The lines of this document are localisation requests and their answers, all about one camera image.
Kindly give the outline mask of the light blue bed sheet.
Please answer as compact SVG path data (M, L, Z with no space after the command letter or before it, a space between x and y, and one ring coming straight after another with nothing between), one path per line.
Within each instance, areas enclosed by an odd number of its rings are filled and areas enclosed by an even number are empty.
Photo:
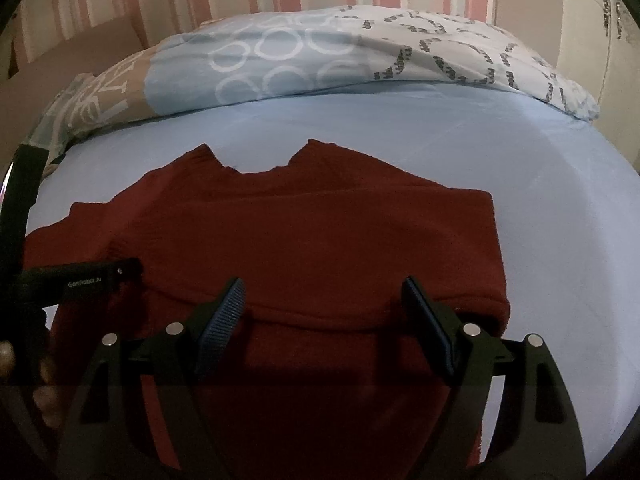
M539 334L570 392L586 463L597 467L639 405L639 177L604 136L524 94L377 82L247 102L102 133L44 180L30 230L76 203L105 203L199 145L257 172L310 139L494 199L512 312Z

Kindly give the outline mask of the dark red knitted sweater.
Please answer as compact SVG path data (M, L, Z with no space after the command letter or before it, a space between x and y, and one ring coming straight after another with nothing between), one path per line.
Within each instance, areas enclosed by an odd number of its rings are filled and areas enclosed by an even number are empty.
M239 278L230 372L200 394L230 479L405 478L447 389L402 282L495 334L510 314L488 193L314 140L260 174L200 146L106 204L74 205L25 247L28 266L131 257L140 295L64 304L55 351L81 356L107 333L150 338Z

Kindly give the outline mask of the brown bed headboard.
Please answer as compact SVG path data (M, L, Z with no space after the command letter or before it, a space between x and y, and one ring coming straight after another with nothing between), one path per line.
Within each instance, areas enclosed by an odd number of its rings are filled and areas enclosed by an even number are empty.
M47 105L79 74L99 75L143 49L130 18L88 29L21 68L1 85L1 168Z

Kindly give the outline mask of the white wardrobe with stickers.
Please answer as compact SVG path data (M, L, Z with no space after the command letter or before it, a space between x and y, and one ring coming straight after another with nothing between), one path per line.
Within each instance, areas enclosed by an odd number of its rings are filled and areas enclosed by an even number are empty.
M600 106L594 125L639 166L639 26L624 0L563 0L560 71Z

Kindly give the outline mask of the patterned blue beige duvet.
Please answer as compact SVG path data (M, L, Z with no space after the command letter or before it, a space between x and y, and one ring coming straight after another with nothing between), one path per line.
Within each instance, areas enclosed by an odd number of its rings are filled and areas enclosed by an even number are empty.
M594 97L493 24L385 6L337 6L210 21L99 75L80 74L26 136L50 160L105 127L377 81L523 93L581 120Z

